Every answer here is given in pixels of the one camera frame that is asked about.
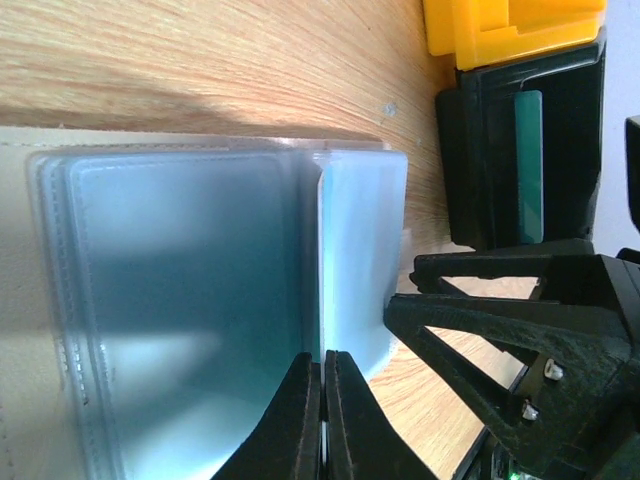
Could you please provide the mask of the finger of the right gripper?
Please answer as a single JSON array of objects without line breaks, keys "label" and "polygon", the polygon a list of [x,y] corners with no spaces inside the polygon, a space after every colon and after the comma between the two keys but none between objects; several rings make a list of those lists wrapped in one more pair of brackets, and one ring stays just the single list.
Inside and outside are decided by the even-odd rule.
[{"label": "finger of the right gripper", "polygon": [[493,296],[466,294],[445,282],[447,277],[500,280],[532,278],[536,285],[523,297],[508,295],[517,303],[606,303],[608,275],[603,260],[583,240],[563,240],[488,252],[420,255],[410,279],[418,292],[411,303],[493,301]]},{"label": "finger of the right gripper", "polygon": [[521,465],[586,465],[630,359],[617,312],[472,296],[398,294],[384,322]]}]

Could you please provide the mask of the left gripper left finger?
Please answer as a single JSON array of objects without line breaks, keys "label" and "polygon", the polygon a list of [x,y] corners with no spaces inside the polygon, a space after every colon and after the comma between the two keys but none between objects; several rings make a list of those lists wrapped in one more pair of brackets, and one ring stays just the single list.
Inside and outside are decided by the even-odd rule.
[{"label": "left gripper left finger", "polygon": [[320,366],[300,353],[252,433],[213,479],[317,479],[319,473]]}]

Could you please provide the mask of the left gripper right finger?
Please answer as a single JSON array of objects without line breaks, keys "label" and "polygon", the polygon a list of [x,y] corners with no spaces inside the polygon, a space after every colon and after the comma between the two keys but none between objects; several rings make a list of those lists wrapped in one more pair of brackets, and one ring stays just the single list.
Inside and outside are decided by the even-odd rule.
[{"label": "left gripper right finger", "polygon": [[393,429],[352,356],[325,360],[327,469],[330,479],[434,479]]}]

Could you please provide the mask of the beige card holder wallet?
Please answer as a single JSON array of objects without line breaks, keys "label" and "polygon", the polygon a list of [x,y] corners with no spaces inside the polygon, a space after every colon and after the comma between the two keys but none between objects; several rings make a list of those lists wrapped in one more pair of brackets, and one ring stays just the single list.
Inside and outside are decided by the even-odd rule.
[{"label": "beige card holder wallet", "polygon": [[378,140],[1,130],[1,475],[207,479],[293,358],[396,342]]}]

